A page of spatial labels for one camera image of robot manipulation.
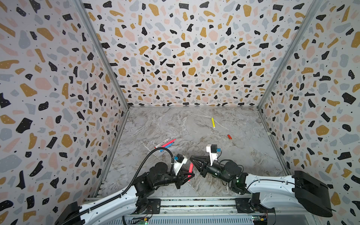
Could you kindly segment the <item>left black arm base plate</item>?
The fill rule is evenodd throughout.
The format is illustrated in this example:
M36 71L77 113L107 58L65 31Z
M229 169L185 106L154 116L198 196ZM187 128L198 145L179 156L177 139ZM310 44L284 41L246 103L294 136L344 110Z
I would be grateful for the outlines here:
M159 214L161 207L160 198L147 198L142 199L136 203L135 210L130 215L139 214Z

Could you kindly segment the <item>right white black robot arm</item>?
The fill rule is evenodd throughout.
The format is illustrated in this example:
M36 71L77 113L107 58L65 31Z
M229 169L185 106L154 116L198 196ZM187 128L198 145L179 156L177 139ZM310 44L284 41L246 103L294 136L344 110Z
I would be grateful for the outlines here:
M293 175L271 177L244 172L232 160L212 162L209 156L191 156L190 161L202 177L210 174L220 179L239 195L250 194L248 210L301 208L309 213L330 218L333 216L328 186L303 171Z

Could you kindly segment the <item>pink highlighter pen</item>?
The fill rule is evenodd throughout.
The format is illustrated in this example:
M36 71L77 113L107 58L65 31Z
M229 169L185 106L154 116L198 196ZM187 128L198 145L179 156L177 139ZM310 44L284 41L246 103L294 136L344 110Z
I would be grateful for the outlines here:
M194 167L193 163L190 163L189 170L188 170L188 172L189 172L190 174L188 175L188 178L190 178L190 177L191 177L191 174L193 173L193 167Z

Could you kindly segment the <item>blue pen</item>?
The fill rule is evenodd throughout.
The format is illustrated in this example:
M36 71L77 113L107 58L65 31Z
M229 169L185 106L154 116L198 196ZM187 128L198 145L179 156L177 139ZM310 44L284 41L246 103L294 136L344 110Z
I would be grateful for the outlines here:
M163 152L165 150L165 148L168 149L169 147L170 147L170 145L165 146L165 147L163 147L163 149L160 149L159 152Z

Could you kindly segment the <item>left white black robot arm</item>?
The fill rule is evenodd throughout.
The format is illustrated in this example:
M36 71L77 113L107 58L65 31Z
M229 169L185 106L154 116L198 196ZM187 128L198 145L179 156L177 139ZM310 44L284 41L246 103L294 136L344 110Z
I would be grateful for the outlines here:
M134 180L127 190L121 190L95 202L81 206L69 204L56 225L104 225L118 217L142 213L149 204L148 197L156 188L174 184L177 189L195 177L194 173L180 169L177 175L168 172L167 164L156 163L148 172Z

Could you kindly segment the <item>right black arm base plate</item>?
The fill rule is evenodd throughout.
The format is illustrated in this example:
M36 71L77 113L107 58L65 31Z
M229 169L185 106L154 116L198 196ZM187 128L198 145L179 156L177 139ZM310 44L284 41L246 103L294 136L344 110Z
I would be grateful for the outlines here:
M266 208L260 204L260 201L253 200L250 197L235 198L235 207L238 213L274 213L274 208Z

